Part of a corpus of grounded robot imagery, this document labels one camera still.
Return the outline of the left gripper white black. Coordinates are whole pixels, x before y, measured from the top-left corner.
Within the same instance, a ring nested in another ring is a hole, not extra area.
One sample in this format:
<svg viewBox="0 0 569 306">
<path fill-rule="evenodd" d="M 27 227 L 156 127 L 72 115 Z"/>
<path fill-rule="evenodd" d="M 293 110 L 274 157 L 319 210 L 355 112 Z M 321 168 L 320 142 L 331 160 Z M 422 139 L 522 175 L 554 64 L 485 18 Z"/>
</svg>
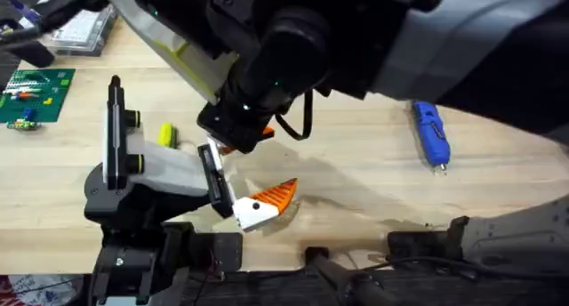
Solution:
<svg viewBox="0 0 569 306">
<path fill-rule="evenodd" d="M 289 208 L 297 178 L 234 201 L 215 159 L 220 144 L 212 136 L 207 142 L 192 155 L 137 133 L 104 133 L 101 161 L 84 184 L 84 217 L 101 226 L 154 226 L 209 205 L 252 231 Z"/>
</svg>

